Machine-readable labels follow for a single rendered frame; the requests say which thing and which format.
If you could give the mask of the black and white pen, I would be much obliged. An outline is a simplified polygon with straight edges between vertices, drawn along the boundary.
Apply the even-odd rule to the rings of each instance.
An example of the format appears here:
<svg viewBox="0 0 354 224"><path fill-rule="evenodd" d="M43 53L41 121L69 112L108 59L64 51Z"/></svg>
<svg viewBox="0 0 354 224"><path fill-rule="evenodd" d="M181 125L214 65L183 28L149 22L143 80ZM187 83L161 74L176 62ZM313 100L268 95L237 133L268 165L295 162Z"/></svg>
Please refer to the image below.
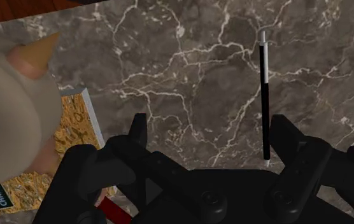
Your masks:
<svg viewBox="0 0 354 224"><path fill-rule="evenodd" d="M265 166L269 166L270 162L270 144L269 144L269 57L268 57L268 42L266 41L266 32L262 30L260 33L259 43L260 53L260 89L261 89L261 104L262 104L262 142L263 142L263 157Z"/></svg>

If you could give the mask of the red flat object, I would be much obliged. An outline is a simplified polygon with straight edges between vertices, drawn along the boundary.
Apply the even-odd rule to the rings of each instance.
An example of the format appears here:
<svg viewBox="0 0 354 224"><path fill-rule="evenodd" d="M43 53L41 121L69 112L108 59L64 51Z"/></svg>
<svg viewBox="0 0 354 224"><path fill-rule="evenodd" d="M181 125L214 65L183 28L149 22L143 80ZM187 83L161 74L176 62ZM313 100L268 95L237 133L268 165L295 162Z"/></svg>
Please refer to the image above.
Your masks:
<svg viewBox="0 0 354 224"><path fill-rule="evenodd" d="M130 224L132 216L116 205L112 200L105 197L97 206L113 224Z"/></svg>

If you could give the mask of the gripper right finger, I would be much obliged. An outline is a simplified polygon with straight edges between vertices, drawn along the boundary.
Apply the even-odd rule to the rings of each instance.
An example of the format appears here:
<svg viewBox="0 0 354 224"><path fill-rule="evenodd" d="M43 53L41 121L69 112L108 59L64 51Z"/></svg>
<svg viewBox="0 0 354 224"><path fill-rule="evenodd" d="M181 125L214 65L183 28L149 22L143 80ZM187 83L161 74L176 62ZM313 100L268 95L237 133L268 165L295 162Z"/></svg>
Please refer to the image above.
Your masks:
<svg viewBox="0 0 354 224"><path fill-rule="evenodd" d="M284 115L273 115L269 143L285 167L268 190L266 213L281 224L309 224L323 208L315 205L321 186L336 190L354 209L354 146L346 152L304 135Z"/></svg>

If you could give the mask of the grey horned animal figure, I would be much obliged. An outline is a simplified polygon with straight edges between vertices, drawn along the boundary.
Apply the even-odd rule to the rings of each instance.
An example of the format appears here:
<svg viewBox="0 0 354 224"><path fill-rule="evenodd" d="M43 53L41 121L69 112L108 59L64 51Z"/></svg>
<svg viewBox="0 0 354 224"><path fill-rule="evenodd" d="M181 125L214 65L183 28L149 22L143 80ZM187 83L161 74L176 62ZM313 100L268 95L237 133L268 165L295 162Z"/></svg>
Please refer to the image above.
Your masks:
<svg viewBox="0 0 354 224"><path fill-rule="evenodd" d="M47 70L58 38L21 45L0 37L0 183L22 173L55 173L62 101Z"/></svg>

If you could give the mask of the yellow patterned book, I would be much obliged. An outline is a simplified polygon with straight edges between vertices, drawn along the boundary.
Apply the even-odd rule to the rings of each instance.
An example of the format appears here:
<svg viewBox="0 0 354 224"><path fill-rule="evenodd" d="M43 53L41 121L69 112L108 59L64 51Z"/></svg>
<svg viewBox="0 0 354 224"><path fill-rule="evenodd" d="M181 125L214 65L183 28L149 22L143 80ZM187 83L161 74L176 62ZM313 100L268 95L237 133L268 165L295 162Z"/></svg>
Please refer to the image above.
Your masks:
<svg viewBox="0 0 354 224"><path fill-rule="evenodd" d="M89 92L86 88L63 90L62 117L55 131L55 149L60 157L76 144L105 145ZM46 174L21 174L0 184L0 216L38 209L52 178Z"/></svg>

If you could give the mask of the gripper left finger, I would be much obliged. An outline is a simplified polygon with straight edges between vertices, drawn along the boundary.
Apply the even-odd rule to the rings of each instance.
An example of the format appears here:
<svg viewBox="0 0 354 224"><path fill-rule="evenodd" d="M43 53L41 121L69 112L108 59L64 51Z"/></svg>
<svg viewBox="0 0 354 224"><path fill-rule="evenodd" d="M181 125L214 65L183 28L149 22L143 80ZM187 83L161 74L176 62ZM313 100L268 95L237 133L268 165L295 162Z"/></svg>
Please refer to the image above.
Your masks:
<svg viewBox="0 0 354 224"><path fill-rule="evenodd" d="M107 197L132 216L130 224L219 224L225 195L159 151L146 149L146 114L134 116L127 135L97 150L67 150L32 224L107 224L97 207Z"/></svg>

